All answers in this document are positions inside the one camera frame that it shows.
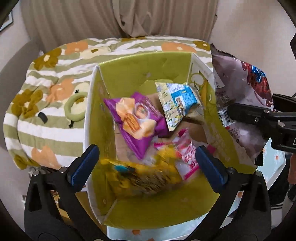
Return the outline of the person right hand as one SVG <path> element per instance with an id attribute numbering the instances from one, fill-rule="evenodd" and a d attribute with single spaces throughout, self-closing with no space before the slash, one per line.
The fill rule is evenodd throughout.
<path id="1" fill-rule="evenodd" d="M 296 154 L 290 158 L 290 169 L 287 178 L 289 184 L 296 185 Z"/>

